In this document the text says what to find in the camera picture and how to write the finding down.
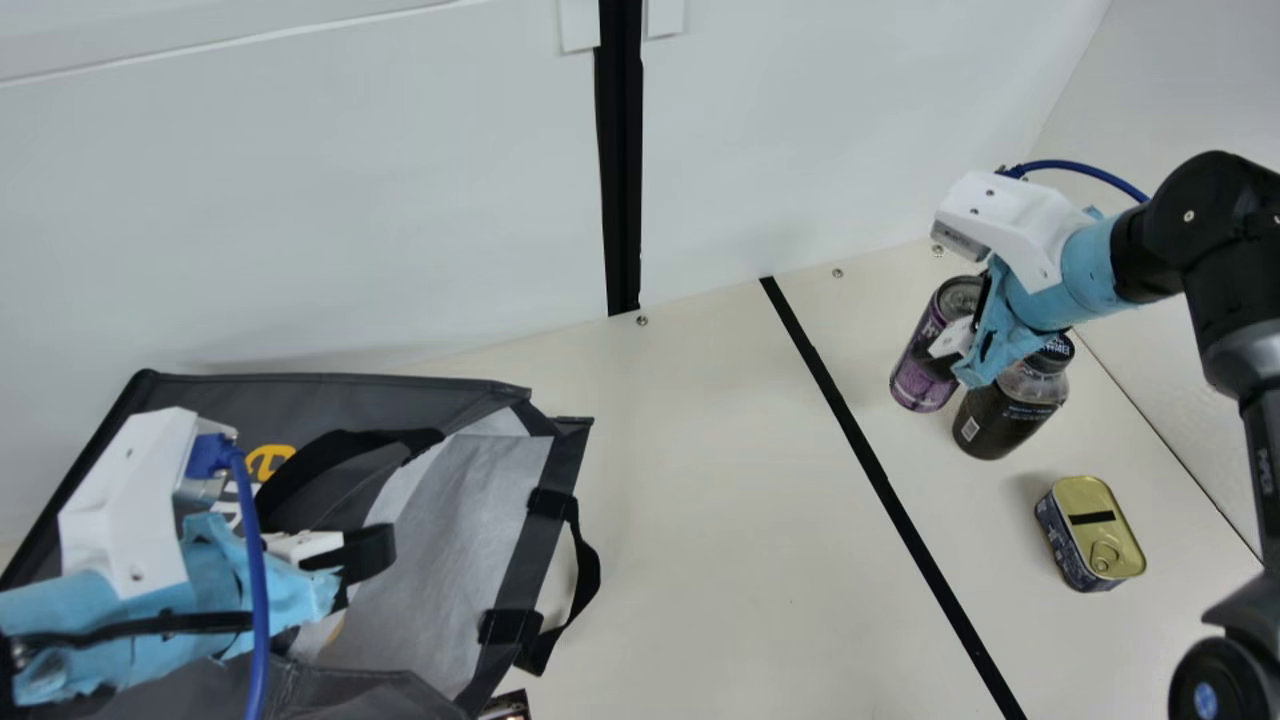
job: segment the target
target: screw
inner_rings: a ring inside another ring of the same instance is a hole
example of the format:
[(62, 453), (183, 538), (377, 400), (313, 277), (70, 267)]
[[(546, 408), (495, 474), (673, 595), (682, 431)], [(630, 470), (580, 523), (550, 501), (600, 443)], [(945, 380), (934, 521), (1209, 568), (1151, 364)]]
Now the screw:
[(13, 669), (19, 673), (27, 667), (31, 657), (27, 656), (27, 646), (22, 641), (13, 641), (9, 644), (9, 653), (13, 657)]

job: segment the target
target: blue cloth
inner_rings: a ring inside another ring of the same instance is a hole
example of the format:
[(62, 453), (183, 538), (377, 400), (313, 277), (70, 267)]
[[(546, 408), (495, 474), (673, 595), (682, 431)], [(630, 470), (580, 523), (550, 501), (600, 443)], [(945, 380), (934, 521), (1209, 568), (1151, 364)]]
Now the blue cloth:
[[(155, 618), (163, 610), (177, 615), (248, 610), (248, 561), (244, 542), (214, 512), (183, 520), (182, 553), (189, 583), (138, 596), (116, 598), (106, 578), (92, 571), (54, 578), (0, 593), (0, 630), (15, 637), (40, 632), (81, 634), (123, 620)], [(266, 557), (271, 634), (319, 620), (333, 609), (340, 583), (335, 570), (298, 570)], [(74, 650), (40, 651), (14, 678), (19, 706), (59, 702), (91, 693), (99, 685), (127, 688), (161, 678), (187, 662), (220, 653), (229, 659), (253, 647), (253, 637), (239, 634), (178, 634), (122, 638)]]

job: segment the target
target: white tabletop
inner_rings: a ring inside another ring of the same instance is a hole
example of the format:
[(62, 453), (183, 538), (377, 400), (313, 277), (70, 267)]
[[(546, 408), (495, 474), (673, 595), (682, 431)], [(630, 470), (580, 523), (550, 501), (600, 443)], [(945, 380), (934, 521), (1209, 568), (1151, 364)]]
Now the white tabletop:
[[(890, 397), (890, 372), (931, 293), (972, 272), (913, 243), (778, 283), (1027, 715), (1165, 717), (1183, 652), (1221, 632), (1201, 614), (1261, 566), (1079, 341), (1066, 406), (1000, 461), (956, 448), (959, 393), (933, 415)], [(1111, 486), (1144, 575), (1110, 593), (1064, 584), (1032, 507), (1069, 475)]]
[(760, 287), (645, 314), (404, 370), (596, 418), (577, 495), (600, 594), (503, 689), (556, 720), (998, 717)]

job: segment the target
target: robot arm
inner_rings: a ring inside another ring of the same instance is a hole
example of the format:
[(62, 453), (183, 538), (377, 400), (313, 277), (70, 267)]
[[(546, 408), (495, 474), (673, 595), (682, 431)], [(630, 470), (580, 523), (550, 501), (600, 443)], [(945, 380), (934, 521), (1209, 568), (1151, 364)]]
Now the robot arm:
[(952, 187), (933, 237), (991, 278), (952, 370), (983, 386), (1057, 331), (1187, 295), (1204, 377), (1239, 402), (1265, 571), (1204, 614), (1226, 635), (1183, 660), (1170, 716), (1280, 717), (1280, 174), (1206, 152), (1120, 215), (1070, 210), (998, 174)]

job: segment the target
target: tin can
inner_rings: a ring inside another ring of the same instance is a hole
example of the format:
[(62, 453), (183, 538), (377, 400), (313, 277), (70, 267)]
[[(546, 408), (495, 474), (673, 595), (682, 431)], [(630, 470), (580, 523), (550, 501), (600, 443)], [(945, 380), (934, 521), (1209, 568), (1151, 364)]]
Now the tin can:
[(960, 382), (951, 373), (955, 357), (932, 357), (929, 346), (952, 320), (973, 315), (982, 297), (982, 278), (959, 275), (942, 283), (915, 324), (915, 333), (890, 375), (893, 400), (915, 413), (933, 413), (951, 400)]
[(1147, 559), (1111, 495), (1097, 478), (1064, 478), (1036, 503), (1053, 560), (1066, 584), (1108, 591), (1147, 569)]

